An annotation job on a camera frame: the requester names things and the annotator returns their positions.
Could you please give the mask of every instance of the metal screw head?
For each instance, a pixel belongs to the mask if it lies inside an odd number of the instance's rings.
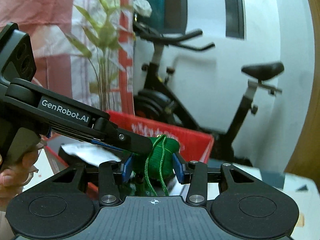
[[[123,141],[123,140],[124,140],[124,134],[119,134],[119,139],[120,139],[121,141]]]
[[[192,195],[189,197],[189,200],[193,203],[200,203],[204,201],[204,197],[201,195]]]
[[[104,195],[101,197],[101,201],[104,203],[112,203],[116,200],[117,200],[116,196],[113,196],[113,195]]]

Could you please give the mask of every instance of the crosshair mark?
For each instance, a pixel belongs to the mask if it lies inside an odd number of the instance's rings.
[[[157,200],[157,199],[153,199],[153,200],[151,200],[151,201],[149,201],[150,203],[152,203],[153,205],[155,205],[155,204],[158,204],[159,202],[161,202],[161,201],[159,201],[159,200]]]

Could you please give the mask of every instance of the green string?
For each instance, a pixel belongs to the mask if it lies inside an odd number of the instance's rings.
[[[151,191],[152,191],[154,196],[157,196],[157,192],[155,191],[155,189],[151,185],[151,182],[150,182],[150,179],[149,179],[149,174],[148,174],[148,165],[149,165],[149,159],[152,156],[154,149],[156,148],[157,144],[162,139],[163,139],[163,141],[162,141],[162,156],[161,156],[161,160],[160,160],[159,175],[160,175],[160,182],[161,182],[162,189],[163,189],[165,195],[169,196],[168,189],[167,189],[167,187],[166,187],[166,185],[164,183],[163,176],[162,176],[163,161],[164,161],[164,156],[165,156],[164,143],[165,143],[166,137],[167,136],[165,134],[162,134],[156,139],[156,141],[153,143],[152,151],[149,154],[148,158],[146,159],[146,163],[145,163],[145,166],[144,166],[144,176],[145,176],[146,182],[147,182],[148,186],[150,187],[150,189],[151,189]]]

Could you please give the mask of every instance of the bike seat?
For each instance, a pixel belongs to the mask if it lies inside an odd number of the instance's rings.
[[[282,62],[269,64],[246,65],[241,68],[241,72],[258,79],[259,81],[269,80],[284,71]]]

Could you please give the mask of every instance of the green yarn ball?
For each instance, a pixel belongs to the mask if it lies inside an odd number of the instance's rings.
[[[156,141],[157,137],[149,137],[152,143]],[[162,157],[162,141],[161,140],[153,150],[153,153],[149,159],[148,174],[151,179],[160,179],[159,168]],[[167,178],[172,174],[172,154],[176,153],[180,149],[180,144],[172,138],[165,138],[164,143],[165,155],[162,167],[162,176]],[[133,171],[138,174],[144,173],[144,166],[148,155],[133,154]]]

